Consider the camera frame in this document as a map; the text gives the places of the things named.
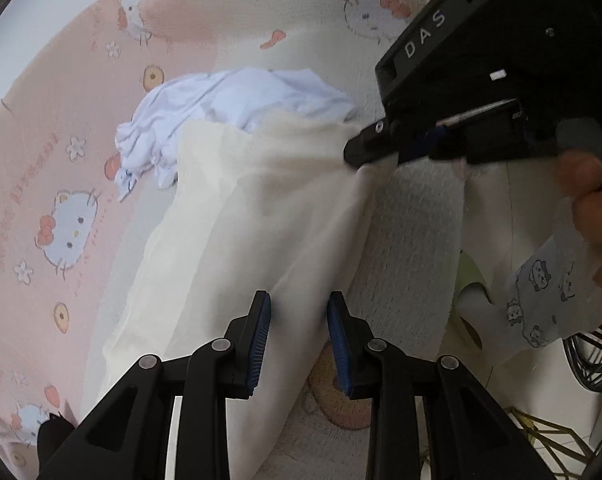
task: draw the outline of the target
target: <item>white flower print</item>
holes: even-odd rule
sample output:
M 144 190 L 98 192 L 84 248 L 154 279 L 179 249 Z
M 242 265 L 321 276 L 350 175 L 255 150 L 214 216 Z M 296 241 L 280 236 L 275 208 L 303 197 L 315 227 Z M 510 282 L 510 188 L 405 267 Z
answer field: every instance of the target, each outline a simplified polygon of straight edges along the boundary
M 28 380 L 21 372 L 12 372 L 12 380 L 21 386 L 28 386 Z
M 30 284 L 30 276 L 34 273 L 34 270 L 28 267 L 28 264 L 25 263 L 25 260 L 22 260 L 18 267 L 14 267 L 14 274 L 17 275 L 18 283 L 25 283 L 26 285 Z
M 110 41 L 105 46 L 105 51 L 108 53 L 108 59 L 118 59 L 121 56 L 121 47 L 114 41 Z
M 68 147 L 65 149 L 70 154 L 70 160 L 74 162 L 77 156 L 85 156 L 85 139 L 79 139 L 79 137 L 71 137 Z

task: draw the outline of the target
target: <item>human hand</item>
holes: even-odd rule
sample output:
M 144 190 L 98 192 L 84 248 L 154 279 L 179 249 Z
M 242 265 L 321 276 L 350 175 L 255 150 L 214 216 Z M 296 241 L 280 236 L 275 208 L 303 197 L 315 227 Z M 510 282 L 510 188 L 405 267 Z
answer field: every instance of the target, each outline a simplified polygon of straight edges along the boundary
M 602 254 L 602 163 L 590 153 L 569 150 L 559 157 L 557 181 L 574 198 L 574 226 Z M 594 282 L 602 289 L 602 264 Z

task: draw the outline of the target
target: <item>floor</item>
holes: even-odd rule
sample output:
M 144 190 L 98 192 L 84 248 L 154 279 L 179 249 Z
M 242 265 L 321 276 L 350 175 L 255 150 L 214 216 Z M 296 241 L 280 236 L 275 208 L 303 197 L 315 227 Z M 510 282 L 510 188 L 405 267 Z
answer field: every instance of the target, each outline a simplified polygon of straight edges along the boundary
M 497 302 L 504 301 L 512 271 L 551 234 L 560 200 L 553 179 L 551 161 L 489 166 L 466 179 L 462 248 L 475 259 Z M 490 367 L 449 324 L 440 354 L 457 356 L 504 408 L 515 406 L 567 426 L 588 441 L 602 397 L 577 383 L 560 340 Z M 577 449 L 569 436 L 557 440 Z M 536 441 L 535 447 L 543 446 Z M 553 471 L 559 470 L 545 449 L 540 453 Z M 567 457 L 564 464 L 575 473 L 583 469 Z

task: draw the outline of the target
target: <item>bed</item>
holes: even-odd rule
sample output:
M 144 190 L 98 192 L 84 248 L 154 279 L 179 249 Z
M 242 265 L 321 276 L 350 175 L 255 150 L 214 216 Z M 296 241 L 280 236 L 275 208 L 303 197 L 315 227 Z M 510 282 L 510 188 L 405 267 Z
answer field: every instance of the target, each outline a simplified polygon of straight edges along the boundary
M 367 124 L 383 114 L 374 65 L 426 1 L 10 2 L 0 17 L 0 456 L 18 478 L 36 475 L 49 413 L 78 423 L 97 401 L 103 345 L 174 197 L 144 178 L 117 200 L 117 125 L 166 80 L 248 65 L 311 68 Z M 377 336 L 418 357 L 436 355 L 447 321 L 462 203 L 448 166 L 399 168 L 347 294 Z M 309 478 L 307 456 L 325 478 L 363 474 L 366 424 L 335 408 L 328 368 L 300 393 L 264 478 Z

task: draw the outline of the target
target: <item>cartoon print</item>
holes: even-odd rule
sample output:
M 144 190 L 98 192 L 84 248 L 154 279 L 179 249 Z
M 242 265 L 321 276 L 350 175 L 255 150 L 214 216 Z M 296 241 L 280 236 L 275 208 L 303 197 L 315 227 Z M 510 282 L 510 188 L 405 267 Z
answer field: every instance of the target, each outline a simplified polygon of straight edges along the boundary
M 398 0 L 345 0 L 343 12 L 352 32 L 379 43 L 395 40 L 409 23 L 409 9 Z
M 61 407 L 61 397 L 59 396 L 59 392 L 55 386 L 49 384 L 43 391 L 44 394 L 46 394 L 47 402 L 52 404 L 52 406 L 54 406 L 55 408 Z
M 306 415 L 313 415 L 319 409 L 316 405 L 316 400 L 310 391 L 302 392 L 303 399 L 301 400 L 301 408 Z
M 61 333 L 67 334 L 70 327 L 70 313 L 67 311 L 65 303 L 57 303 L 52 311 L 52 316 L 54 317 L 56 327 Z
M 523 323 L 523 311 L 517 300 L 510 301 L 507 308 L 510 326 L 514 326 L 516 323 Z
M 30 284 L 30 276 L 34 273 L 25 260 L 21 260 L 21 263 L 17 267 L 14 267 L 14 274 L 17 275 L 17 283 L 23 283 L 25 285 Z
M 532 330 L 530 331 L 530 337 L 527 341 L 534 348 L 546 346 L 548 343 L 548 341 L 545 339 L 545 335 L 543 335 L 543 330 L 541 330 L 538 325 L 534 325 L 532 327 Z
M 165 81 L 165 74 L 156 65 L 146 67 L 143 73 L 143 88 L 146 92 L 154 90 L 157 86 L 162 85 Z
M 147 45 L 152 33 L 143 25 L 139 10 L 140 3 L 141 0 L 121 0 L 121 8 L 118 10 L 118 28 L 126 31 L 139 44 Z
M 349 400 L 340 389 L 332 344 L 328 342 L 307 378 L 308 386 L 321 413 L 342 430 L 364 430 L 370 426 L 370 399 Z
M 118 201 L 121 202 L 127 195 L 132 193 L 134 186 L 136 186 L 138 179 L 129 170 L 117 171 L 114 176 L 114 183 L 118 188 Z
M 70 161 L 74 162 L 76 157 L 85 156 L 85 143 L 86 139 L 79 139 L 79 137 L 70 137 L 70 143 L 67 145 L 65 151 L 70 154 Z
M 28 379 L 21 372 L 12 372 L 12 380 L 19 386 L 28 386 Z
M 539 292 L 542 288 L 547 286 L 548 282 L 552 279 L 552 275 L 547 271 L 547 266 L 544 261 L 536 260 L 532 264 L 528 278 L 530 283 L 534 286 L 534 290 Z
M 75 266 L 83 254 L 97 209 L 93 192 L 59 191 L 52 214 L 40 219 L 41 229 L 34 243 L 56 272 L 63 273 L 63 279 L 65 271 Z
M 261 50 L 265 50 L 267 48 L 272 48 L 273 46 L 275 46 L 279 41 L 284 40 L 286 38 L 286 34 L 282 31 L 282 30 L 275 30 L 274 32 L 272 32 L 272 38 L 263 43 L 260 46 Z
M 105 51 L 108 53 L 108 59 L 118 59 L 121 57 L 121 47 L 114 41 L 110 41 L 106 44 Z
M 574 298 L 574 290 L 572 289 L 572 271 L 574 270 L 574 263 L 570 265 L 570 270 L 566 270 L 562 277 L 561 283 L 559 283 L 559 290 L 561 291 L 561 301 L 568 301 L 569 298 Z
M 18 451 L 14 450 L 10 452 L 10 462 L 12 462 L 16 467 L 25 467 L 28 465 L 28 461 L 25 460 L 25 457 Z
M 412 13 L 407 4 L 401 3 L 400 0 L 381 0 L 381 7 L 383 7 L 383 9 L 390 9 L 392 11 L 392 16 L 404 20 L 409 18 Z
M 18 405 L 17 412 L 12 413 L 10 427 L 23 444 L 36 446 L 38 428 L 49 418 L 49 413 L 41 406 L 35 404 Z
M 105 178 L 112 182 L 116 177 L 116 172 L 119 170 L 120 167 L 121 154 L 119 152 L 116 152 L 105 162 L 105 167 L 103 168 Z

